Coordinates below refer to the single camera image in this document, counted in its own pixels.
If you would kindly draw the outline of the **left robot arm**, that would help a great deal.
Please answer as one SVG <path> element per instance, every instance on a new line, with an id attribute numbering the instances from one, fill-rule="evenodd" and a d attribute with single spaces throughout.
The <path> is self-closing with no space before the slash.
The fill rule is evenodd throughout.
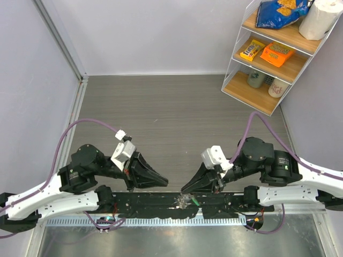
<path id="1" fill-rule="evenodd" d="M 24 193 L 1 194 L 1 230 L 20 233 L 31 230 L 54 216 L 88 211 L 108 213 L 115 207 L 110 187 L 97 189 L 96 177 L 125 181 L 126 189 L 166 187 L 168 179 L 157 173 L 129 141 L 120 142 L 112 156 L 93 145 L 83 145 L 71 156 L 71 162 L 42 183 Z"/>

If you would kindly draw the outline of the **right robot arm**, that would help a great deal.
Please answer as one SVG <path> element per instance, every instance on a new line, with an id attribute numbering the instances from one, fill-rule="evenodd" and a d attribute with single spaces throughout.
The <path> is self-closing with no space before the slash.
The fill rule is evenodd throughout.
<path id="1" fill-rule="evenodd" d="M 220 193 L 226 184 L 259 174 L 263 186 L 244 189 L 245 209 L 278 204 L 320 202 L 327 210 L 342 211 L 342 172 L 320 167 L 282 150 L 262 139 L 248 137 L 238 157 L 225 157 L 220 146 L 201 154 L 202 163 L 192 179 L 182 187 L 182 194 Z"/>

